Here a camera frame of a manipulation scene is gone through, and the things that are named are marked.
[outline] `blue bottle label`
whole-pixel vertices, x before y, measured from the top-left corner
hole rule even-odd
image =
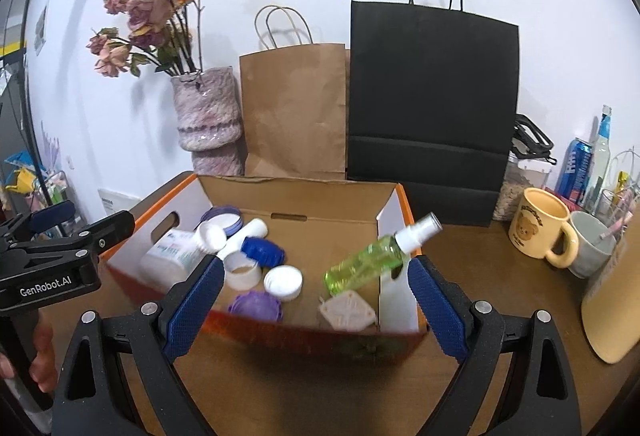
[[[600,129],[598,130],[598,135],[608,140],[610,126],[611,126],[611,117],[607,116],[606,114],[603,114],[602,121],[600,122]]]

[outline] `bear illustration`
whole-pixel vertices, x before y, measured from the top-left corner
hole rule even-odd
[[[518,220],[516,222],[516,234],[523,241],[528,241],[534,235],[538,233],[538,225],[534,225],[529,219],[524,217],[524,214],[520,212],[518,214]]]

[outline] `hand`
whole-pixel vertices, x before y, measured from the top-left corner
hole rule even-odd
[[[29,374],[42,392],[51,392],[58,384],[56,355],[53,350],[53,327],[44,319],[42,313],[40,313],[38,325],[33,330],[33,345],[37,355],[31,363]],[[14,376],[14,366],[6,356],[0,353],[0,378],[13,378]]]

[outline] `beverage can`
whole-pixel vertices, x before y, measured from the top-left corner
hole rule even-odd
[[[593,147],[580,138],[574,138],[569,144],[556,192],[572,203],[577,203],[584,193],[592,155]]]

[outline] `silver screw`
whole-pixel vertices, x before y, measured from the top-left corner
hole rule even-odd
[[[89,322],[93,322],[95,320],[95,311],[85,311],[82,314],[81,320],[85,324],[88,324]]]
[[[140,311],[142,311],[143,315],[153,315],[158,311],[158,305],[155,302],[148,302],[142,305]]]
[[[548,321],[551,320],[551,314],[545,310],[540,310],[538,313],[536,313],[536,317],[538,317],[538,320],[540,322],[544,322],[544,323],[547,323]]]
[[[480,313],[484,313],[484,314],[491,313],[492,309],[494,308],[487,301],[476,302],[476,310],[479,311]]]

